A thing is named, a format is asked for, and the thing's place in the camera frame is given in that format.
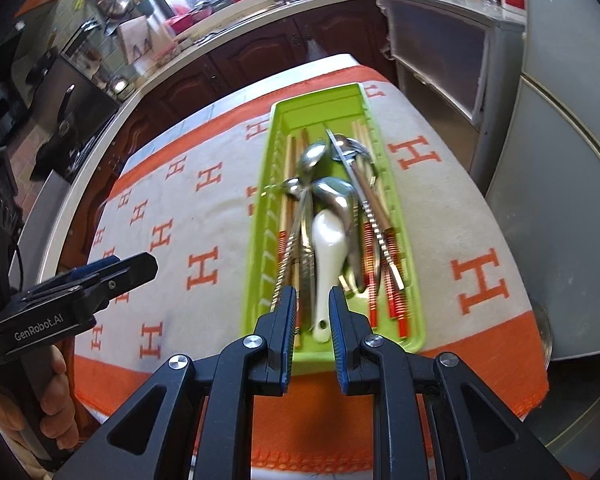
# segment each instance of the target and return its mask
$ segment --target table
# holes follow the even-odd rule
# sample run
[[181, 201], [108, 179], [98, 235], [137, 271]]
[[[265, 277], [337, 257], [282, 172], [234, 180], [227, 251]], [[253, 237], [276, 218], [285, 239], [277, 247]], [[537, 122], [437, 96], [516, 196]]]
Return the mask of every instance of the table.
[[[382, 132], [410, 234], [427, 323], [423, 354], [456, 352], [517, 415], [542, 400], [547, 382], [533, 313], [480, 192], [397, 88], [349, 56], [335, 56], [236, 92], [129, 159], [90, 260], [146, 250], [159, 271], [76, 338], [76, 395], [100, 418], [170, 355], [202, 358], [244, 333], [250, 205], [270, 106], [355, 81]], [[315, 431], [316, 420], [330, 431]], [[369, 470], [370, 423], [370, 399], [340, 396], [332, 372], [293, 377], [285, 397], [256, 398], [252, 463], [312, 473]]]

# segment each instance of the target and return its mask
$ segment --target metal screw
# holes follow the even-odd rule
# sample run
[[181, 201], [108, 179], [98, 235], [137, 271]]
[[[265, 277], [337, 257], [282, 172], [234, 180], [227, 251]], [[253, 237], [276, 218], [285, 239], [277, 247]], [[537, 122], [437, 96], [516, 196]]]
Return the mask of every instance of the metal screw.
[[448, 368], [453, 368], [458, 364], [458, 356], [451, 352], [443, 352], [440, 354], [440, 362]]
[[365, 337], [365, 345], [367, 346], [371, 346], [371, 347], [376, 347], [376, 346], [382, 346], [384, 344], [384, 337], [382, 337], [379, 334], [370, 334], [368, 336]]
[[242, 344], [247, 348], [257, 348], [262, 344], [262, 338], [259, 335], [251, 334], [242, 340]]
[[184, 368], [189, 363], [189, 360], [184, 355], [174, 355], [171, 359], [169, 359], [169, 367], [174, 370], [180, 370]]

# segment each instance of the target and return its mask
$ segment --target metal spoon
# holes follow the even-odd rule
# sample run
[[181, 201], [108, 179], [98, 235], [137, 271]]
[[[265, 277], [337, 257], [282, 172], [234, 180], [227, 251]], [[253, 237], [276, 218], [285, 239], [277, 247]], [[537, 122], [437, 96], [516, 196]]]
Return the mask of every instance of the metal spoon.
[[300, 303], [310, 305], [311, 312], [315, 312], [315, 255], [312, 244], [312, 222], [314, 219], [314, 201], [311, 194], [311, 177], [315, 167], [325, 153], [329, 151], [324, 140], [318, 140], [309, 145], [300, 159], [298, 159], [297, 171], [300, 182], [304, 185], [302, 192], [305, 197], [301, 198], [303, 205], [302, 220], [300, 223]]
[[[357, 155], [361, 155], [369, 164], [372, 171], [369, 185], [373, 187], [376, 183], [376, 179], [378, 178], [378, 168], [376, 168], [376, 164], [371, 156], [371, 152], [369, 152], [364, 144], [358, 142], [356, 139], [351, 139], [351, 137], [344, 136], [343, 134], [334, 134], [334, 137], [336, 138], [336, 142], [338, 143], [338, 146], [342, 150], [342, 153], [345, 157], [356, 158]], [[335, 160], [336, 162], [340, 161], [340, 157], [335, 150], [331, 150], [331, 159]]]
[[340, 178], [327, 176], [311, 184], [314, 195], [336, 213], [347, 235], [347, 257], [353, 271], [358, 292], [366, 289], [366, 277], [360, 250], [360, 224], [358, 222], [358, 196], [349, 183]]
[[288, 178], [282, 183], [282, 191], [288, 195], [291, 195], [296, 200], [300, 200], [303, 189], [304, 186], [300, 182], [300, 179], [296, 176]]
[[298, 159], [296, 170], [298, 171], [298, 176], [303, 184], [311, 182], [311, 175], [326, 152], [327, 143], [322, 139], [317, 140], [302, 152], [300, 159]]
[[301, 301], [303, 304], [310, 304], [312, 311], [315, 307], [315, 260], [314, 250], [311, 246], [311, 219], [313, 215], [313, 201], [311, 195], [311, 175], [314, 168], [320, 162], [320, 159], [327, 152], [327, 144], [323, 140], [314, 142], [311, 146], [302, 152], [298, 159], [296, 170], [298, 171], [299, 179], [287, 179], [283, 182], [282, 188], [285, 192], [291, 194], [296, 193], [300, 203], [296, 209], [291, 232], [286, 239], [285, 252], [282, 256], [282, 262], [276, 276], [276, 284], [273, 288], [273, 298], [271, 299], [271, 309], [274, 310], [278, 306], [280, 293], [282, 292], [282, 284], [285, 281], [286, 273], [291, 261], [291, 254], [296, 244], [298, 234], [301, 237], [300, 251], [300, 291]]

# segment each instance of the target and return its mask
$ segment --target plastic container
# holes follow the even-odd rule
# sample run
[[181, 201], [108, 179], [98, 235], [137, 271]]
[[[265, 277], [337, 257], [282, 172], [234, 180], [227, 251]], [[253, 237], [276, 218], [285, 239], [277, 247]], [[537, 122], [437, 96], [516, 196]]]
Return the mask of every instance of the plastic container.
[[[379, 171], [379, 185], [382, 186], [388, 205], [388, 213], [394, 226], [402, 268], [407, 270], [410, 281], [406, 283], [408, 300], [408, 326], [410, 336], [398, 338], [397, 322], [388, 316], [384, 280], [378, 293], [378, 328], [376, 332], [393, 339], [409, 352], [418, 351], [425, 340], [425, 324], [420, 304], [418, 280], [411, 253], [407, 231], [402, 221], [402, 209], [395, 192], [395, 183], [389, 161], [379, 138], [378, 127], [371, 115], [365, 91], [360, 83], [336, 86], [311, 92], [288, 100], [277, 102], [271, 109], [269, 136], [267, 139], [262, 172], [259, 183], [259, 197], [251, 230], [248, 255], [247, 283], [245, 290], [244, 333], [253, 332], [261, 314], [269, 311], [276, 278], [278, 252], [278, 217], [280, 214], [280, 183], [283, 179], [286, 136], [298, 137], [307, 129], [310, 142], [317, 139], [328, 141], [323, 127], [326, 123], [335, 133], [354, 137], [352, 122], [366, 124], [371, 138], [368, 148], [374, 153]], [[314, 172], [314, 178], [337, 176], [347, 179], [346, 172], [339, 162], [325, 156]], [[366, 291], [347, 300], [349, 308], [368, 315]], [[293, 368], [295, 374], [321, 372], [334, 369], [333, 346], [331, 342], [317, 343], [306, 328], [301, 332], [302, 345], [294, 351]]]

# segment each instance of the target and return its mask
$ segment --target human hand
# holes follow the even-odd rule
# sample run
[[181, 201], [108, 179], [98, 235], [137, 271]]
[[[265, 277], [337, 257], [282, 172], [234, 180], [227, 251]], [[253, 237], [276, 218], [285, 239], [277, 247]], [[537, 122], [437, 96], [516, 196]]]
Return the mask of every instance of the human hand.
[[[69, 396], [69, 380], [65, 375], [66, 364], [62, 353], [52, 346], [51, 367], [56, 375], [46, 387], [40, 407], [46, 415], [40, 421], [40, 431], [54, 438], [59, 449], [70, 449], [78, 443], [78, 426], [75, 423], [75, 406]], [[13, 400], [0, 392], [0, 429], [16, 442], [27, 445], [20, 437], [25, 418]]]

